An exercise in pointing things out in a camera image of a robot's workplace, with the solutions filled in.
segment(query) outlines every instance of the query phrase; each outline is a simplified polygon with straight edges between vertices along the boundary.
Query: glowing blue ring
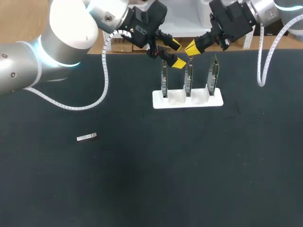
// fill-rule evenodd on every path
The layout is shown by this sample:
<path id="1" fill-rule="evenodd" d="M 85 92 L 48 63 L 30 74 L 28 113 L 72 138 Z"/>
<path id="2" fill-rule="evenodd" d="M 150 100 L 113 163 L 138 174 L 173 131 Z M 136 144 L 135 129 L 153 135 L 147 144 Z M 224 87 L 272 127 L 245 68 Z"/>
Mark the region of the glowing blue ring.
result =
<path id="1" fill-rule="evenodd" d="M 277 7 L 277 9 L 282 10 L 282 11 L 297 11 L 297 10 L 303 9 L 303 6 L 281 7 L 281 6 L 277 5 L 276 3 L 275 3 L 275 7 Z"/>
<path id="2" fill-rule="evenodd" d="M 53 59 L 53 58 L 52 58 L 51 56 L 49 56 L 49 55 L 47 54 L 47 52 L 43 49 L 43 46 L 42 46 L 42 44 L 41 44 L 41 36 L 39 36 L 39 38 L 38 38 L 38 49 L 37 49 L 37 50 L 38 50 L 38 53 L 39 53 L 40 57 L 41 57 L 44 61 L 48 62 L 50 65 L 60 65 L 60 66 L 63 66 L 63 67 L 75 67 L 75 66 L 77 66 L 77 65 L 80 64 L 80 62 L 78 62 L 77 64 L 67 65 L 67 64 L 60 63 L 60 62 L 56 61 L 55 59 Z"/>

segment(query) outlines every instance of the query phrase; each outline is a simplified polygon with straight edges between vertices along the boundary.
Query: wooden surface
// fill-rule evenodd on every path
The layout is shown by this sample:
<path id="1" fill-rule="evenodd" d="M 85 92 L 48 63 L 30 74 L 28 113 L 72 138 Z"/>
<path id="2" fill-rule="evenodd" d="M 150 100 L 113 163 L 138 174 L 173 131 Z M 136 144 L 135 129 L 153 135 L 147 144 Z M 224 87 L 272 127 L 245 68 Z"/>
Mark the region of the wooden surface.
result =
<path id="1" fill-rule="evenodd" d="M 0 0 L 0 43 L 29 41 L 38 37 L 48 17 L 47 0 Z M 101 53 L 103 35 L 89 53 Z"/>

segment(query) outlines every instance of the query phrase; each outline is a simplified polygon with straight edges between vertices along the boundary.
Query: small metal component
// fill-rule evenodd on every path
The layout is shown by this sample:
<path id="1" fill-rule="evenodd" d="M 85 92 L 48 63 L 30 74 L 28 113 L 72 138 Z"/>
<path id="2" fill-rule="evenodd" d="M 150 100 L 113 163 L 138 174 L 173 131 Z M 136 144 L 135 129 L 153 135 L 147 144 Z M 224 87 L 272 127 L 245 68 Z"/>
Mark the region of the small metal component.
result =
<path id="1" fill-rule="evenodd" d="M 106 22 L 111 22 L 113 20 L 113 17 L 111 15 L 106 15 L 105 16 L 105 21 Z"/>
<path id="2" fill-rule="evenodd" d="M 208 87 L 208 92 L 209 95 L 213 96 L 214 95 L 214 91 L 216 89 L 217 86 L 217 80 L 218 80 L 218 76 L 219 76 L 219 63 L 217 60 L 217 56 L 214 55 L 213 59 L 212 59 L 212 63 L 211 66 L 209 68 L 209 72 L 208 72 L 208 78 L 207 78 L 207 87 Z"/>
<path id="3" fill-rule="evenodd" d="M 161 72 L 161 88 L 162 88 L 162 94 L 163 98 L 167 98 L 168 94 L 168 81 L 167 81 L 167 63 L 166 61 L 162 61 L 162 72 Z"/>
<path id="4" fill-rule="evenodd" d="M 194 67 L 193 67 L 193 57 L 190 56 L 188 60 L 188 64 L 185 68 L 185 78 L 184 78 L 184 89 L 186 93 L 186 97 L 191 97 L 191 89 L 193 85 L 193 73 L 194 73 Z"/>
<path id="5" fill-rule="evenodd" d="M 97 137 L 97 134 L 93 133 L 93 134 L 77 137 L 77 141 L 80 142 L 80 141 L 85 141 L 85 140 L 92 140 L 93 138 L 96 138 L 96 137 Z"/>

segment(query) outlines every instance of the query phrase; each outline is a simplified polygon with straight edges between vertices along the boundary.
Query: white stand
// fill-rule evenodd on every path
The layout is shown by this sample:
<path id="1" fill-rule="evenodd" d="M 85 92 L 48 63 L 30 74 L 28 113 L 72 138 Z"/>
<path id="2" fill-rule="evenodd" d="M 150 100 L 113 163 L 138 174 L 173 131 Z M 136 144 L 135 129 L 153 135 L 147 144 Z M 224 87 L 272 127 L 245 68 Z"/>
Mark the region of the white stand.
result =
<path id="1" fill-rule="evenodd" d="M 171 108 L 192 108 L 222 106 L 223 99 L 220 89 L 216 88 L 214 96 L 210 96 L 208 88 L 199 88 L 191 90 L 191 97 L 186 97 L 184 89 L 168 90 L 168 97 L 164 98 L 162 91 L 152 93 L 154 109 L 171 109 Z"/>

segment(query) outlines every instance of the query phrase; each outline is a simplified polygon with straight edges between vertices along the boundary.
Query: cardboard box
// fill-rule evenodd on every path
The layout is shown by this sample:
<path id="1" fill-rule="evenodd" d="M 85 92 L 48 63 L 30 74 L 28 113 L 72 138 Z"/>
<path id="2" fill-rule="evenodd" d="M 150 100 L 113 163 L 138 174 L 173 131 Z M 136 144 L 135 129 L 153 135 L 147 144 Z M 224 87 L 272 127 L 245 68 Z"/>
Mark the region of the cardboard box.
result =
<path id="1" fill-rule="evenodd" d="M 112 52 L 132 53 L 133 46 L 125 39 L 112 39 Z"/>

